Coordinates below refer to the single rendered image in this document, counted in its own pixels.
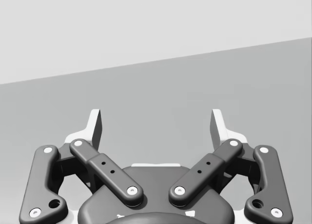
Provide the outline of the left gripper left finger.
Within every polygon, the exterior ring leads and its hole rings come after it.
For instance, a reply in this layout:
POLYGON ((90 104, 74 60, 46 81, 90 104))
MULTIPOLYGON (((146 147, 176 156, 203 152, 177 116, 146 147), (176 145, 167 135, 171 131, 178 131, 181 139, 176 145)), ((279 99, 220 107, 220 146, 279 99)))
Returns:
POLYGON ((36 149, 19 213, 21 224, 57 224, 69 212, 59 195, 64 177, 77 175, 92 193, 106 186, 126 206, 144 199, 142 187, 106 154, 98 152, 102 134, 99 109, 93 109, 85 129, 65 138, 61 148, 36 149))

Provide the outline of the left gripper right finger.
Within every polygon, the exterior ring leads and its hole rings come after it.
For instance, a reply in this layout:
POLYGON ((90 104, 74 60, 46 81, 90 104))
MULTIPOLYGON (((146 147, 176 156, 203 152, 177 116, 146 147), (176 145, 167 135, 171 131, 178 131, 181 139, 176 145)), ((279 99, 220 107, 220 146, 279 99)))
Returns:
POLYGON ((169 189, 169 202, 185 207, 206 187, 221 192, 236 176, 248 178, 253 196, 244 216, 255 224, 291 224, 293 213, 277 150, 252 148, 247 138, 227 129, 221 110, 213 109, 210 134, 214 151, 206 154, 169 189))

